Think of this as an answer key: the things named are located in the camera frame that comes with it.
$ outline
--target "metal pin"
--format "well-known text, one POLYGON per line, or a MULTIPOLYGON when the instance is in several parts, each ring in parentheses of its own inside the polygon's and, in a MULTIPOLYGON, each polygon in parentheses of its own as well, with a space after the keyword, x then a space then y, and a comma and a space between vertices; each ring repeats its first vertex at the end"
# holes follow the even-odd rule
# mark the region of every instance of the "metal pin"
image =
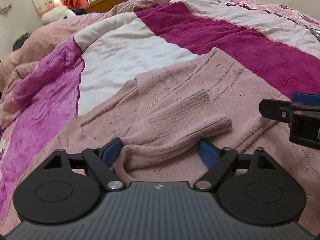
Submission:
POLYGON ((111 189, 120 189, 123 187, 123 183, 119 180, 110 181, 107 186, 111 189))
POLYGON ((196 183, 196 187, 199 189, 208 189, 211 187, 211 183, 206 180, 201 180, 196 183))

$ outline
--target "black circular disc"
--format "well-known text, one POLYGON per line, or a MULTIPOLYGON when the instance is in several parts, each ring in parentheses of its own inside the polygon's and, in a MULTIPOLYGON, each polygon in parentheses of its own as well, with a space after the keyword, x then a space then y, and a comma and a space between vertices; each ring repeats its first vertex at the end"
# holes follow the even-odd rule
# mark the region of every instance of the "black circular disc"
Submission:
POLYGON ((16 189, 13 203, 19 217, 37 224, 66 223, 89 213, 100 188, 87 176, 64 171, 32 173, 16 189))
POLYGON ((218 198, 237 219, 262 226, 298 220, 306 203, 302 187, 288 173, 272 169, 256 169, 228 179, 218 198))

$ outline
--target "white stuffed animal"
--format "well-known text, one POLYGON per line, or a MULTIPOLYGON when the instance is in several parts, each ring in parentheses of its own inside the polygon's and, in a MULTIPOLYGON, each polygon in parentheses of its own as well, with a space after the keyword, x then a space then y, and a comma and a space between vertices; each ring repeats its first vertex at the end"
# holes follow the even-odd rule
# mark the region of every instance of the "white stuffed animal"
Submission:
POLYGON ((69 17, 74 17, 76 14, 68 8, 68 6, 59 6, 53 8, 51 11, 45 13, 41 17, 41 22, 42 24, 46 25, 48 23, 58 21, 61 19, 69 18, 69 17))

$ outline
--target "magenta fabric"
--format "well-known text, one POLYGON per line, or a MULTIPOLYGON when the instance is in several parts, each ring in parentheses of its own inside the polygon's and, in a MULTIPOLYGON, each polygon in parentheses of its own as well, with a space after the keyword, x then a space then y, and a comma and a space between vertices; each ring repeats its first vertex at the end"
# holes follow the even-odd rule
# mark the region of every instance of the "magenta fabric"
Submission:
POLYGON ((289 98, 295 92, 320 94, 320 60, 255 29, 194 16, 183 2, 136 14, 155 35, 193 53, 223 50, 289 98))
MULTIPOLYGON (((38 154, 76 114, 79 75, 84 68, 81 50, 68 40, 16 87, 15 99, 26 109, 19 115, 4 157, 0 207, 6 207, 20 176, 38 154)), ((6 208, 0 210, 0 220, 6 208)))

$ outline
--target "white logo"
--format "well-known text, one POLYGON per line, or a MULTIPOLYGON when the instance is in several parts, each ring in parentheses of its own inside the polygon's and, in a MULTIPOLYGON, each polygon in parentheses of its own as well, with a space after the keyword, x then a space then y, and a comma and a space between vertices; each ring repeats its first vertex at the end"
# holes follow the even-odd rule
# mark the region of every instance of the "white logo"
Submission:
POLYGON ((164 186, 161 184, 158 184, 157 186, 155 186, 156 189, 162 189, 164 186))

